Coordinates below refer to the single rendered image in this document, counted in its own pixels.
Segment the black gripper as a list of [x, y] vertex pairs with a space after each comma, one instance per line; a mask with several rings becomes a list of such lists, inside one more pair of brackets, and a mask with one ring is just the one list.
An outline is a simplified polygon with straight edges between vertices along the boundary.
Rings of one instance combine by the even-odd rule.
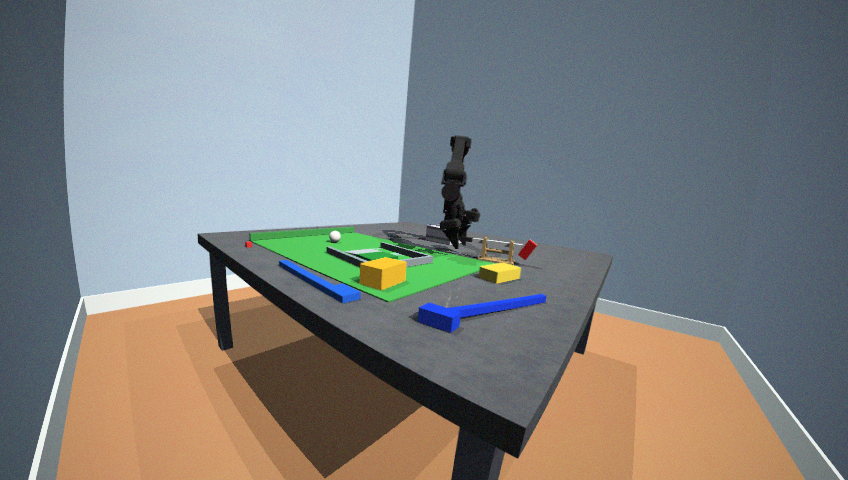
[[464, 206], [464, 204], [462, 204], [462, 201], [452, 202], [452, 203], [448, 203], [448, 204], [445, 204], [445, 205], [446, 205], [446, 207], [444, 207], [444, 210], [447, 211], [448, 219], [441, 221], [440, 230], [446, 229], [446, 230], [443, 230], [443, 232], [448, 237], [448, 239], [450, 240], [450, 242], [452, 243], [454, 248], [459, 249], [459, 237], [458, 236], [467, 237], [467, 230], [471, 226], [471, 225], [467, 225], [467, 224], [472, 224], [472, 221], [470, 221], [470, 220], [463, 220], [463, 221], [459, 220], [459, 209], [460, 209], [461, 206], [462, 206], [462, 209], [463, 209], [463, 206]]

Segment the green putting mat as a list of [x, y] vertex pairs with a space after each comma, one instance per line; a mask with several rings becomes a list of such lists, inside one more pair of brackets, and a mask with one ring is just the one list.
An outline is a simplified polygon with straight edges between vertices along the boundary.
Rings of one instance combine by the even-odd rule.
[[[285, 258], [352, 288], [391, 302], [405, 296], [443, 285], [479, 272], [480, 266], [494, 265], [485, 261], [449, 254], [418, 246], [408, 245], [359, 233], [340, 233], [341, 239], [332, 242], [329, 234], [300, 236], [264, 240], [252, 240], [258, 246], [265, 247]], [[352, 251], [377, 248], [380, 242], [392, 244], [433, 256], [433, 263], [406, 267], [404, 282], [387, 289], [377, 289], [360, 282], [360, 268], [327, 254], [326, 247], [340, 251]]]

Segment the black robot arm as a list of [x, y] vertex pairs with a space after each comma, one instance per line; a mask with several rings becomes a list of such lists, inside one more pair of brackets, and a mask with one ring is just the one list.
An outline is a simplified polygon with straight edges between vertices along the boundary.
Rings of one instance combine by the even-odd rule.
[[[471, 149], [471, 139], [469, 136], [460, 136], [454, 135], [450, 139], [450, 146], [452, 151], [451, 161], [447, 163], [446, 170], [444, 169], [443, 178], [442, 178], [442, 196], [445, 199], [445, 204], [462, 201], [464, 204], [463, 196], [461, 193], [461, 187], [464, 187], [466, 184], [466, 173], [464, 172], [464, 157], [468, 153], [469, 149]], [[445, 182], [444, 182], [445, 181]], [[479, 214], [476, 208], [472, 210], [465, 210], [465, 204], [459, 209], [459, 220], [470, 220], [472, 222], [479, 222]]]

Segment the red putter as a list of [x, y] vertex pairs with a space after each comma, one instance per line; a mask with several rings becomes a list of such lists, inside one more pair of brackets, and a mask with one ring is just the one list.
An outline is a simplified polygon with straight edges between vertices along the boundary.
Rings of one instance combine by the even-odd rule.
[[[464, 236], [458, 236], [458, 237], [459, 237], [459, 241], [474, 242], [474, 243], [481, 243], [481, 244], [482, 244], [482, 241], [483, 241], [483, 239], [479, 239], [479, 238], [471, 238], [471, 237], [464, 237]], [[502, 246], [502, 247], [509, 247], [510, 243], [501, 242], [501, 241], [494, 241], [494, 240], [487, 240], [486, 244], [487, 245]], [[533, 250], [535, 249], [535, 247], [537, 246], [532, 240], [529, 240], [523, 248], [522, 248], [522, 245], [523, 244], [516, 244], [516, 243], [514, 243], [514, 245], [513, 245], [513, 248], [522, 249], [522, 251], [518, 254], [522, 259], [526, 259], [527, 257], [529, 257], [531, 255], [531, 253], [533, 252]]]

